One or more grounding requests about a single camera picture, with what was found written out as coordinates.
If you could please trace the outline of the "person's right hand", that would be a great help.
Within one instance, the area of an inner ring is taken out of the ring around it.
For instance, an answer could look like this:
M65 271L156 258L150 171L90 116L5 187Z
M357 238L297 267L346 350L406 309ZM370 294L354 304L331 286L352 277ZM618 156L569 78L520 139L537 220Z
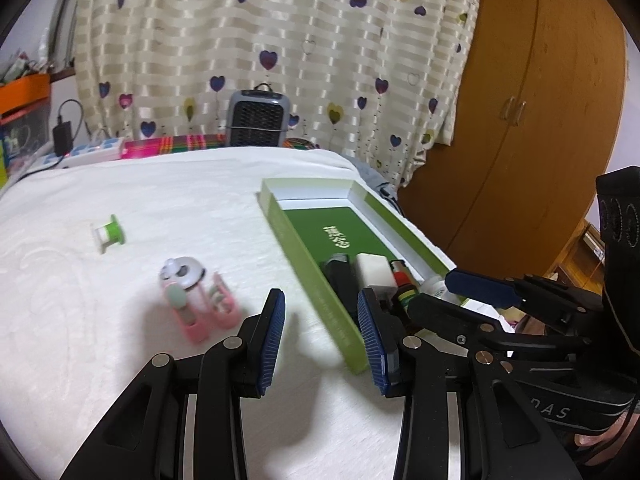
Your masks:
M574 443L586 453L582 462L586 466L596 466L612 460L634 431L639 421L638 413L625 412L603 434L597 436L574 435Z

